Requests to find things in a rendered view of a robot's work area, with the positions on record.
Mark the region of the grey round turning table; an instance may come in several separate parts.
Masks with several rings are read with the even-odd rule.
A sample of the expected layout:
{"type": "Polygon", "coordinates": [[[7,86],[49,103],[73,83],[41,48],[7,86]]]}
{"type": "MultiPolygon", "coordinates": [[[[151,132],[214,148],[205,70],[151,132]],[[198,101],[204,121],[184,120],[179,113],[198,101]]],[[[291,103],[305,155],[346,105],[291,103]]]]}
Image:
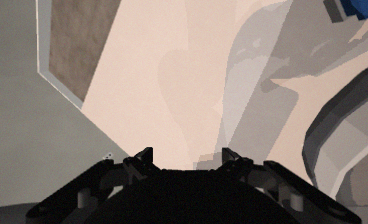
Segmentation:
{"type": "Polygon", "coordinates": [[[368,224],[368,68],[323,105],[301,155],[313,186],[368,224]]]}

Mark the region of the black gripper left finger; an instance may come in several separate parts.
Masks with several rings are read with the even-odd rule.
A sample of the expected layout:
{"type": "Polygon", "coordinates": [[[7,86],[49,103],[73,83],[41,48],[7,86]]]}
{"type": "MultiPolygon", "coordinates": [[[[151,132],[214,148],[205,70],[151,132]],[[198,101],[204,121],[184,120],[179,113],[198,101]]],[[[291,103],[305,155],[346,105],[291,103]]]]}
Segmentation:
{"type": "Polygon", "coordinates": [[[26,213],[26,224],[82,224],[107,200],[114,187],[125,188],[165,172],[169,171],[153,164],[153,147],[123,159],[123,163],[114,164],[112,159],[99,161],[31,208],[26,213]]]}

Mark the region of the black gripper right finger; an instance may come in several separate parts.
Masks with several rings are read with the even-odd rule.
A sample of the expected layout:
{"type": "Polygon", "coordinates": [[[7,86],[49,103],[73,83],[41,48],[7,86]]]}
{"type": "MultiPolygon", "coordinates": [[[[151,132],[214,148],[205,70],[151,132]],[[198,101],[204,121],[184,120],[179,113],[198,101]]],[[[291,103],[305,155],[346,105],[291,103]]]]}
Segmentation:
{"type": "Polygon", "coordinates": [[[280,163],[266,160],[257,165],[252,159],[240,157],[230,148],[222,147],[222,166],[209,172],[263,189],[300,224],[362,224],[358,215],[280,163]]]}

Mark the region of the blue square tray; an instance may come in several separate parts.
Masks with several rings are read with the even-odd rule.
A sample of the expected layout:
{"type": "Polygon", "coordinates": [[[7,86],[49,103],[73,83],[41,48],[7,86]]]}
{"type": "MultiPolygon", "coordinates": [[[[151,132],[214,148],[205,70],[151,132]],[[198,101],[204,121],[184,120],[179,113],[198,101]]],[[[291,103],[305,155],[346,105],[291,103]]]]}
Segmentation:
{"type": "Polygon", "coordinates": [[[356,15],[358,20],[368,19],[368,0],[324,0],[330,18],[344,22],[356,15]]]}

